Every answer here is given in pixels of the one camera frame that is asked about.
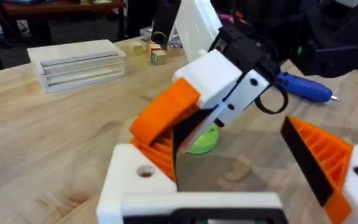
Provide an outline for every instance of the wood grain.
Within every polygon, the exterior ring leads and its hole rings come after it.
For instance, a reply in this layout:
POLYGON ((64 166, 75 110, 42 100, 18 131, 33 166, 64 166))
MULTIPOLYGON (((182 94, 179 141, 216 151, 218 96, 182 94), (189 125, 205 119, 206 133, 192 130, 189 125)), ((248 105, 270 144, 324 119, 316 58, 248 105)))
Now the wood grain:
MULTIPOLYGON (((114 145, 123 126, 171 84, 185 57, 153 66, 128 54, 128 76, 73 90, 44 94, 30 65, 0 71, 0 224, 96 223, 94 214, 114 145)), ((297 71, 288 63, 284 69, 297 71)), ((321 126, 358 143, 358 72, 325 80, 342 99, 312 105, 290 97, 286 111, 266 115, 251 106, 220 131, 209 154, 185 154, 178 161, 182 190, 222 190, 219 178, 237 157, 252 162, 251 173, 231 190, 279 193, 290 223, 321 223, 322 209, 311 194, 279 129, 285 114, 321 126)), ((276 90, 262 101, 281 103, 276 90)))

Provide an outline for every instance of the green disc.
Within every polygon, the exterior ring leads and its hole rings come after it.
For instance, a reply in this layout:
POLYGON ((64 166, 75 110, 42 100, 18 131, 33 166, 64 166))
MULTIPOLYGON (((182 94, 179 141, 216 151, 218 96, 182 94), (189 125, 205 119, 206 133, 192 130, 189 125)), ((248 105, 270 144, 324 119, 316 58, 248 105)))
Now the green disc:
POLYGON ((186 152, 191 154, 207 153, 215 148, 218 137, 218 126, 215 123, 212 123, 186 152))

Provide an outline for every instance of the toy block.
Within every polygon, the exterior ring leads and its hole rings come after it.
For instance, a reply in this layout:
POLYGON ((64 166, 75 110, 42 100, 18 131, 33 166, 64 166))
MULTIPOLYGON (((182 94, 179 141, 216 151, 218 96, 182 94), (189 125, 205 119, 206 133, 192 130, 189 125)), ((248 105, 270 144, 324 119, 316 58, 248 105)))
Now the toy block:
POLYGON ((132 55, 140 55, 143 53, 143 44, 139 41, 133 41, 130 44, 132 55))
POLYGON ((154 50, 162 50, 162 49, 161 49, 161 46, 159 44, 150 44, 149 45, 149 58, 151 58, 152 52, 154 50))
POLYGON ((153 42, 153 41, 151 41, 151 40, 147 40, 147 41, 146 41, 146 51, 149 51, 150 44, 156 44, 156 43, 153 42))
POLYGON ((163 65, 167 62, 167 55, 163 50, 154 50, 151 60, 155 65, 163 65))

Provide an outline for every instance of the orange 3d-printed part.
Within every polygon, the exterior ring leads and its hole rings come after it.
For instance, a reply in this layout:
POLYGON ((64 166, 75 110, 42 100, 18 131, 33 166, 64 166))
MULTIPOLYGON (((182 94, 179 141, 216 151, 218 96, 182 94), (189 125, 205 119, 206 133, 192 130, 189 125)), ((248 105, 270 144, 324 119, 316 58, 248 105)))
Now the orange 3d-printed part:
POLYGON ((353 146, 291 116, 281 133, 318 202, 333 224, 341 223, 352 211, 342 188, 353 146))
POLYGON ((154 99, 129 129, 131 143, 164 174, 175 181, 171 131, 174 125, 198 111, 200 94, 183 78, 154 99))

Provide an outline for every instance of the wooden block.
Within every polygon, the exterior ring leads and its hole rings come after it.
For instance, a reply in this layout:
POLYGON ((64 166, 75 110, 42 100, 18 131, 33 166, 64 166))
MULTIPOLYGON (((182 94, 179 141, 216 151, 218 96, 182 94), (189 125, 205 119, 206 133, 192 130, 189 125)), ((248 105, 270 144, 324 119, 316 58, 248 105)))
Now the wooden block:
POLYGON ((155 42, 152 42, 151 40, 146 41, 146 51, 149 52, 150 44, 155 44, 155 42))
POLYGON ((143 44, 139 41, 132 41, 130 47, 132 55, 140 55, 143 53, 143 44))
POLYGON ((153 50, 162 50, 162 49, 159 44, 150 44, 149 45, 149 58, 151 58, 153 50))
POLYGON ((126 74, 126 54, 109 40, 37 47, 27 51, 46 93, 126 74))
POLYGON ((167 55, 163 50, 154 50, 151 60, 155 65, 163 65, 167 62, 167 55))

